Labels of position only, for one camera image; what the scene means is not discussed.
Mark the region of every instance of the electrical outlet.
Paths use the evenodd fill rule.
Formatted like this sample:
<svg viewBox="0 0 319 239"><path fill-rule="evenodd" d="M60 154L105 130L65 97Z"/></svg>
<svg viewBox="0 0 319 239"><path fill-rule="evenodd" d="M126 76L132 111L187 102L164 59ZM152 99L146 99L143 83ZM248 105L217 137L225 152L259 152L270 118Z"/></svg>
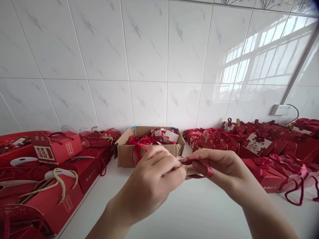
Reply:
<svg viewBox="0 0 319 239"><path fill-rule="evenodd" d="M290 108L291 108L290 105L274 105L270 114L271 115L288 115Z"/></svg>

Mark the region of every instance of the ceramic tile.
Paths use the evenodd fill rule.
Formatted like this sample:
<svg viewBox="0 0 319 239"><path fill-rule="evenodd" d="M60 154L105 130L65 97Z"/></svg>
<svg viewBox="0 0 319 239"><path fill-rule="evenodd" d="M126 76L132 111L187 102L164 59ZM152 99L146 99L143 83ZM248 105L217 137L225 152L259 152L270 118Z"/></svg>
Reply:
<svg viewBox="0 0 319 239"><path fill-rule="evenodd" d="M0 135L21 132L18 122L14 118L7 102L0 93Z"/></svg>
<svg viewBox="0 0 319 239"><path fill-rule="evenodd" d="M134 124L166 125L166 92L164 82L131 82Z"/></svg>
<svg viewBox="0 0 319 239"><path fill-rule="evenodd" d="M232 121L238 118L244 122L250 121L262 87L262 85L234 84L225 119L230 117Z"/></svg>
<svg viewBox="0 0 319 239"><path fill-rule="evenodd" d="M202 82L212 6L170 1L168 82Z"/></svg>
<svg viewBox="0 0 319 239"><path fill-rule="evenodd" d="M236 83L263 84L288 15L253 11Z"/></svg>
<svg viewBox="0 0 319 239"><path fill-rule="evenodd" d="M86 79L67 0L13 0L43 78Z"/></svg>
<svg viewBox="0 0 319 239"><path fill-rule="evenodd" d="M22 132L60 131L59 120L42 79L3 78L0 89Z"/></svg>
<svg viewBox="0 0 319 239"><path fill-rule="evenodd" d="M319 16L319 9L313 0L295 0L291 12Z"/></svg>
<svg viewBox="0 0 319 239"><path fill-rule="evenodd" d="M265 84L289 85L316 25L315 18L289 16Z"/></svg>
<svg viewBox="0 0 319 239"><path fill-rule="evenodd" d="M232 89L233 84L203 83L196 128L222 127Z"/></svg>
<svg viewBox="0 0 319 239"><path fill-rule="evenodd" d="M255 8L289 13L293 0L256 0Z"/></svg>
<svg viewBox="0 0 319 239"><path fill-rule="evenodd" d="M168 1L122 1L130 81L167 81Z"/></svg>
<svg viewBox="0 0 319 239"><path fill-rule="evenodd" d="M293 86L285 104L291 104L299 110L299 118L319 119L319 87ZM281 116L279 123L288 123L297 117L297 111L291 108L289 115Z"/></svg>
<svg viewBox="0 0 319 239"><path fill-rule="evenodd" d="M270 115L270 111L273 105L281 103L286 90L287 86L264 85L255 102L251 120L259 119L260 122L269 122L280 119L281 116Z"/></svg>
<svg viewBox="0 0 319 239"><path fill-rule="evenodd" d="M128 81L89 81L101 129L116 128L124 133L133 126Z"/></svg>
<svg viewBox="0 0 319 239"><path fill-rule="evenodd" d="M82 127L99 126L88 81L44 80L62 125L78 132Z"/></svg>
<svg viewBox="0 0 319 239"><path fill-rule="evenodd" d="M167 126L183 132L195 128L201 84L167 84Z"/></svg>
<svg viewBox="0 0 319 239"><path fill-rule="evenodd" d="M296 84L300 86L319 86L319 35L313 44L305 63L303 64Z"/></svg>
<svg viewBox="0 0 319 239"><path fill-rule="evenodd" d="M41 78L10 0L0 1L0 77Z"/></svg>
<svg viewBox="0 0 319 239"><path fill-rule="evenodd" d="M215 3L253 8L255 5L255 1L258 0L215 0Z"/></svg>
<svg viewBox="0 0 319 239"><path fill-rule="evenodd" d="M233 83L252 10L214 6L203 82Z"/></svg>
<svg viewBox="0 0 319 239"><path fill-rule="evenodd" d="M120 0L69 0L88 79L128 80Z"/></svg>

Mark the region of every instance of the white countertop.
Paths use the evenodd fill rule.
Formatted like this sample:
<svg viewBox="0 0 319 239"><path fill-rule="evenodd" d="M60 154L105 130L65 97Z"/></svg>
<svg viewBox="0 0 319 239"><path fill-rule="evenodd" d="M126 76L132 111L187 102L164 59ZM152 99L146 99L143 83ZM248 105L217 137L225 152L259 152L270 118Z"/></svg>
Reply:
<svg viewBox="0 0 319 239"><path fill-rule="evenodd" d="M191 154L188 144L183 156ZM56 238L84 239L95 225L107 202L121 189L133 168L118 168L117 159L107 165L106 175L99 177L82 205ZM281 213L292 224L300 239L310 239L318 233L319 202L315 187L307 188L302 206L294 206L284 194L269 194ZM300 191L290 194L299 199ZM173 191L167 201L151 216L134 225L128 239L209 239L251 238L240 206L208 179L191 179Z"/></svg>

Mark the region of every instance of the power cord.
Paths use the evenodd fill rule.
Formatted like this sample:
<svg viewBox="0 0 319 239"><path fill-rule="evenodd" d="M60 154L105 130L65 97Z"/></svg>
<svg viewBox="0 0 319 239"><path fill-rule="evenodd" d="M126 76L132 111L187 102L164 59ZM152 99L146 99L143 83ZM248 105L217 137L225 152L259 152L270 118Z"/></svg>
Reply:
<svg viewBox="0 0 319 239"><path fill-rule="evenodd" d="M290 121L290 122L287 123L287 124L289 124L289 123L291 123L291 122L293 122L293 121L295 121L296 119L299 118L299 110L298 110L295 106L293 106L293 105L291 105L291 104L286 104L286 105L290 105L290 106L294 107L294 108L296 109L296 111L297 111L297 117L296 117L295 119L293 119L292 121Z"/></svg>

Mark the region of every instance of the forearm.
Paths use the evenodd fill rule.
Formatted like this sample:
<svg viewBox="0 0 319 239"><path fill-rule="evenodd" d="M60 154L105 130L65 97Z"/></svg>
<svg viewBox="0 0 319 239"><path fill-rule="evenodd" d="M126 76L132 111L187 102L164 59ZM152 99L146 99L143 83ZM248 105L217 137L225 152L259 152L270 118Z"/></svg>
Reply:
<svg viewBox="0 0 319 239"><path fill-rule="evenodd" d="M123 239L131 227L121 226L117 218L110 201L86 239Z"/></svg>
<svg viewBox="0 0 319 239"><path fill-rule="evenodd" d="M271 202L243 210L253 239L298 239L291 225Z"/></svg>

